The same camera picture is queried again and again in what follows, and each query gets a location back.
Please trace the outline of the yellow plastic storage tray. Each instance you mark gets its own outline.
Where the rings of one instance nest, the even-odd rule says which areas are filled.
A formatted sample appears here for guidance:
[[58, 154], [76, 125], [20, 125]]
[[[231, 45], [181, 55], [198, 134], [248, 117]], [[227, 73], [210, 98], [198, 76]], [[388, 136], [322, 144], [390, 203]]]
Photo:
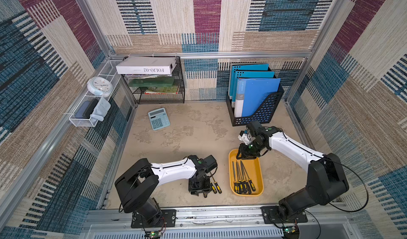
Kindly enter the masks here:
[[230, 187], [241, 197], [258, 197], [263, 194], [264, 183], [260, 160], [237, 160], [238, 149], [229, 153]]

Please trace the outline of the file tool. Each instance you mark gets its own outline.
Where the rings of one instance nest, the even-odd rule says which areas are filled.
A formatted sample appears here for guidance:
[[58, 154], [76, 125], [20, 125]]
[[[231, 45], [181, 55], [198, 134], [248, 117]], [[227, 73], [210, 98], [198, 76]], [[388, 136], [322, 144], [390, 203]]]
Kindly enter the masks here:
[[236, 182], [234, 162], [232, 162], [232, 169], [233, 169], [234, 192], [238, 193], [238, 185], [237, 185], [237, 182]]
[[237, 173], [237, 181], [239, 182], [239, 186], [240, 186], [240, 194], [243, 194], [243, 187], [242, 187], [242, 177], [241, 177], [241, 172], [240, 172], [240, 166], [238, 161], [236, 162], [236, 173]]
[[217, 194], [218, 191], [217, 191], [216, 181], [213, 178], [212, 174], [211, 174], [211, 179], [212, 179], [212, 182], [210, 184], [211, 184], [212, 191], [213, 191], [214, 194]]
[[254, 183], [253, 183], [252, 179], [250, 178], [250, 176], [249, 176], [249, 174], [248, 174], [248, 170], [246, 169], [244, 163], [241, 161], [240, 164], [241, 164], [241, 169], [242, 169], [242, 172], [243, 172], [244, 179], [245, 179], [245, 181], [247, 181], [247, 182], [249, 183], [250, 189], [251, 189], [251, 193], [253, 193], [253, 192], [256, 191], [256, 188], [255, 188], [255, 186], [254, 186]]
[[242, 174], [242, 169], [241, 169], [241, 165], [240, 165], [240, 163], [239, 163], [239, 166], [240, 166], [240, 172], [241, 172], [241, 177], [242, 177], [242, 181], [244, 180], [244, 178], [243, 178], [243, 174]]
[[240, 186], [239, 186], [239, 182], [236, 181], [235, 176], [234, 176], [234, 191], [235, 191], [235, 193], [237, 193], [237, 194], [240, 194], [240, 193], [241, 193], [241, 191], [240, 191]]
[[212, 179], [213, 179], [213, 181], [214, 181], [214, 186], [215, 186], [216, 191], [217, 191], [219, 194], [221, 194], [221, 193], [222, 193], [222, 190], [221, 190], [221, 188], [220, 188], [218, 182], [215, 180], [213, 174], [211, 174], [211, 176], [212, 176]]
[[247, 181], [243, 180], [242, 181], [242, 187], [243, 187], [243, 193], [244, 194], [250, 194], [251, 193], [251, 189], [250, 189], [250, 185]]
[[250, 188], [248, 179], [247, 179], [247, 174], [246, 170], [244, 167], [244, 164], [242, 161], [240, 161], [240, 176], [241, 176], [241, 187], [242, 187], [242, 193], [246, 195], [250, 195], [252, 193], [252, 190]]

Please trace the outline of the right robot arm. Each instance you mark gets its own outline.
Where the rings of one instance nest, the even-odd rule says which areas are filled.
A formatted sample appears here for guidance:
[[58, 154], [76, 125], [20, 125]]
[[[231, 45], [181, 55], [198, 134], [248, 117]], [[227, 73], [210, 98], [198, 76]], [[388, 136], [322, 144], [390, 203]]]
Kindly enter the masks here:
[[238, 139], [241, 141], [238, 160], [255, 160], [274, 150], [307, 173], [305, 187], [279, 201], [277, 214], [281, 221], [294, 219], [306, 208], [325, 206], [349, 190], [343, 166], [335, 154], [313, 150], [288, 137], [281, 128], [264, 127], [258, 121], [252, 121], [240, 132]]

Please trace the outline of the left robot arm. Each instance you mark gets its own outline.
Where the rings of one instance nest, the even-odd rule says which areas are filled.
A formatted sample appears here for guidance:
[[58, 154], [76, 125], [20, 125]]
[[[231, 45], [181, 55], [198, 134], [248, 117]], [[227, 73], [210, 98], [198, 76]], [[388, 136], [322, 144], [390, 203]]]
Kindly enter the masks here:
[[169, 163], [150, 163], [147, 158], [142, 158], [114, 183], [120, 199], [119, 212], [136, 213], [148, 225], [158, 225], [164, 216], [159, 204], [151, 197], [157, 187], [173, 181], [188, 180], [191, 195], [199, 196], [202, 193], [207, 196], [212, 191], [211, 172], [217, 167], [217, 161], [212, 155], [206, 158], [189, 155]]

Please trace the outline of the black mesh file holder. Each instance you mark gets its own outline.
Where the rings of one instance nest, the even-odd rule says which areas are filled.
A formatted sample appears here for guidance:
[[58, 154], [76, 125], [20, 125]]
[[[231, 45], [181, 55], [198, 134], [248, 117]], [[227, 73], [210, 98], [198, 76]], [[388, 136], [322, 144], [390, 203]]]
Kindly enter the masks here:
[[229, 96], [226, 96], [226, 104], [229, 111], [231, 123], [233, 127], [236, 126], [246, 126], [248, 123], [257, 120], [261, 124], [270, 123], [273, 115], [283, 97], [284, 89], [279, 85], [278, 91], [269, 94], [257, 110], [247, 117], [235, 117], [234, 108], [232, 108], [232, 101], [229, 99]]

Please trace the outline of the white folio box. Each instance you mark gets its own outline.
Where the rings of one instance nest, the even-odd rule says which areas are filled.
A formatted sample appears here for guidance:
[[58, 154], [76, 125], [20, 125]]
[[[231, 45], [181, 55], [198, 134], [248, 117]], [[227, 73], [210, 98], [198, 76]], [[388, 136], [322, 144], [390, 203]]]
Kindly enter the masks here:
[[170, 75], [176, 67], [175, 57], [129, 56], [116, 66], [118, 74]]

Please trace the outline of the front blue folder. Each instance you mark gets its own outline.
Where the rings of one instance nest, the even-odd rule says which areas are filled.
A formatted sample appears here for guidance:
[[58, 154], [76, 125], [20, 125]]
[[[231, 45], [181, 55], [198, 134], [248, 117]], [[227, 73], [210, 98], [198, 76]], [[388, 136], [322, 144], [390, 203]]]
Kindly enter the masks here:
[[234, 116], [237, 118], [253, 115], [267, 96], [277, 92], [278, 78], [237, 80]]

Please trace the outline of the light blue calculator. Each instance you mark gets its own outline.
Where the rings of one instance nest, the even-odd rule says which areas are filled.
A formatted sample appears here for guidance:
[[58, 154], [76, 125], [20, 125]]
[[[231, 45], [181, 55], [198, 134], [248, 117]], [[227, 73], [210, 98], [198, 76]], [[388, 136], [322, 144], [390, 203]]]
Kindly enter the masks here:
[[165, 108], [155, 109], [148, 113], [152, 130], [157, 131], [170, 126], [170, 121]]

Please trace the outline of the middle teal folder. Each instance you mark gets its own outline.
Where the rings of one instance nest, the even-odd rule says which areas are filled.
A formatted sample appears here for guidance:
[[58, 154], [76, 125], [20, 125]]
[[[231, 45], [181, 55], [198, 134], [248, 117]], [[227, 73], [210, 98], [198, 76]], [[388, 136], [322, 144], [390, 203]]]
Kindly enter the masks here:
[[230, 88], [229, 96], [232, 100], [232, 103], [235, 102], [236, 91], [237, 91], [237, 79], [270, 79], [274, 78], [274, 71], [243, 71], [243, 70], [233, 70], [230, 77]]

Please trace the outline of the teal folder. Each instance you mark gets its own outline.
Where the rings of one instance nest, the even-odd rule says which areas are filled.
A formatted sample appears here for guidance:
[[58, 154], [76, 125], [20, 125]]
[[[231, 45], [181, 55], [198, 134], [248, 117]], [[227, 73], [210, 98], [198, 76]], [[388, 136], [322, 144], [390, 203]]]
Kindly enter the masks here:
[[252, 63], [252, 64], [242, 64], [242, 63], [232, 63], [230, 72], [230, 82], [229, 82], [229, 97], [232, 99], [232, 92], [234, 87], [234, 78], [236, 70], [238, 71], [267, 71], [269, 69], [269, 64]]
[[230, 77], [230, 88], [229, 96], [232, 100], [232, 103], [235, 102], [236, 91], [237, 91], [237, 79], [270, 79], [274, 78], [274, 71], [243, 71], [243, 70], [233, 70]]

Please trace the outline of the rear teal folder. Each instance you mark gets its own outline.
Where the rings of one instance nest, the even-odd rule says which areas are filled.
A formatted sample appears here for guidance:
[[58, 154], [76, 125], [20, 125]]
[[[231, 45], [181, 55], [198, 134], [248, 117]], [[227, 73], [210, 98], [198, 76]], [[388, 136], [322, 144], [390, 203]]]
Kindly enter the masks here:
[[232, 92], [234, 87], [234, 78], [236, 70], [238, 71], [267, 71], [269, 69], [269, 64], [252, 63], [252, 64], [242, 64], [242, 63], [232, 63], [230, 72], [230, 82], [229, 82], [229, 97], [232, 99]]

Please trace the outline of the light blue cloth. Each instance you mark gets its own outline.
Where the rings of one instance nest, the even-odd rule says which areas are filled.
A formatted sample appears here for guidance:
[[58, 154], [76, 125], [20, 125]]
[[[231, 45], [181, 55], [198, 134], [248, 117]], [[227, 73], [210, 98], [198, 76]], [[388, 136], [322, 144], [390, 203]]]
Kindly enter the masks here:
[[111, 104], [104, 97], [100, 98], [92, 114], [90, 115], [90, 121], [92, 123], [104, 121], [105, 116], [107, 115], [110, 108]]

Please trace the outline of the white round clock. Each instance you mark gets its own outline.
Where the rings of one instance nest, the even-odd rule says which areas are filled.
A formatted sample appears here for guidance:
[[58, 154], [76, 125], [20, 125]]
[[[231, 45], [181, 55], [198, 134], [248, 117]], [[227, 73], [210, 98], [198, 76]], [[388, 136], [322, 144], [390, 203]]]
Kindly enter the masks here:
[[106, 98], [112, 93], [113, 85], [107, 79], [96, 76], [88, 80], [87, 89], [95, 96]]

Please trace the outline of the aluminium front rail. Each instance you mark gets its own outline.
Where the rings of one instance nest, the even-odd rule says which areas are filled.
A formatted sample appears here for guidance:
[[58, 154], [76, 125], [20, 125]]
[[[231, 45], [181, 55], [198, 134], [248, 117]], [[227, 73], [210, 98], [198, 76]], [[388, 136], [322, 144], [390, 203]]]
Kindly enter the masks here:
[[90, 211], [82, 239], [361, 239], [350, 214], [315, 206], [302, 214], [307, 222], [270, 221], [272, 207], [228, 205], [163, 208], [167, 225], [136, 228], [137, 217], [117, 210]]

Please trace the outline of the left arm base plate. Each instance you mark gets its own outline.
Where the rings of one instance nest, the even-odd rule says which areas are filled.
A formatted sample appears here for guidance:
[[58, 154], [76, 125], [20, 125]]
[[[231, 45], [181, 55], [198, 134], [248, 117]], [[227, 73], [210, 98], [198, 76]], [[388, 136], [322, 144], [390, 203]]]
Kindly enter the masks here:
[[133, 212], [131, 228], [168, 228], [176, 225], [177, 210], [163, 209], [150, 219], [145, 219], [141, 214]]

